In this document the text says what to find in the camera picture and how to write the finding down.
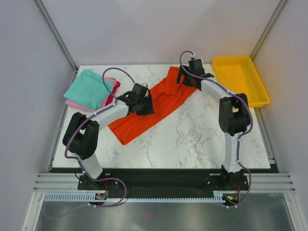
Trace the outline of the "orange t-shirt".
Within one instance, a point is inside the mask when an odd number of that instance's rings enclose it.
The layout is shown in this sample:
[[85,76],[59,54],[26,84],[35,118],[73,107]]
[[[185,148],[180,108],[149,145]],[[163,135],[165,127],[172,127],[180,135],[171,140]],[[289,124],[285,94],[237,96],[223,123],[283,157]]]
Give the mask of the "orange t-shirt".
[[178,67],[170,67],[167,76],[150,89],[154,114],[138,116],[135,113],[118,119],[108,127],[122,145],[126,145],[178,109],[196,91],[176,83]]

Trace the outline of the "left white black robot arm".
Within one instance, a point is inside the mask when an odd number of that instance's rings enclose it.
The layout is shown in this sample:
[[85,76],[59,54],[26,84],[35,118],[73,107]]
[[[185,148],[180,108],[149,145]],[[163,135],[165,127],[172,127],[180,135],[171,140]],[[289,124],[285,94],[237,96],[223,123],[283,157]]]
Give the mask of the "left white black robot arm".
[[147,84],[135,83],[132,90],[116,97],[115,102],[88,115],[74,113],[63,137],[64,156],[77,160],[89,184],[95,189],[105,185],[103,167],[95,151],[99,132],[111,123],[131,114],[147,116],[154,114],[153,100]]

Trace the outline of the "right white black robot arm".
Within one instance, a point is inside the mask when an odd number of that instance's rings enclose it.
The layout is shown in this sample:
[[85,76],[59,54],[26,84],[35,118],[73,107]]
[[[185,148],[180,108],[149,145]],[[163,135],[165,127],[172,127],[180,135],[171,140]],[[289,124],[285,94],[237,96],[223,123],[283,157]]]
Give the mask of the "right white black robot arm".
[[253,119],[244,93],[236,94],[221,85],[211,73],[206,73],[202,60],[191,58],[189,64],[180,63],[176,83],[207,93],[219,103],[218,124],[225,135],[225,157],[219,176],[214,176],[209,183],[217,189],[249,190],[249,171],[240,161],[242,136],[252,130]]

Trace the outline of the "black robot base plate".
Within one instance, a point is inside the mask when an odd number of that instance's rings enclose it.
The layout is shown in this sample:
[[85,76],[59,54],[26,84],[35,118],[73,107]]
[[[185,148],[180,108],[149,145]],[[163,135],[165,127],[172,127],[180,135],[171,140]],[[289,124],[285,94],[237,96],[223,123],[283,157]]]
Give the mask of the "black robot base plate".
[[78,189],[89,191],[107,190],[113,197],[128,196],[211,196],[215,191],[239,191],[217,189],[209,183],[219,176],[220,169],[124,169],[106,168],[99,182],[87,176],[79,177]]

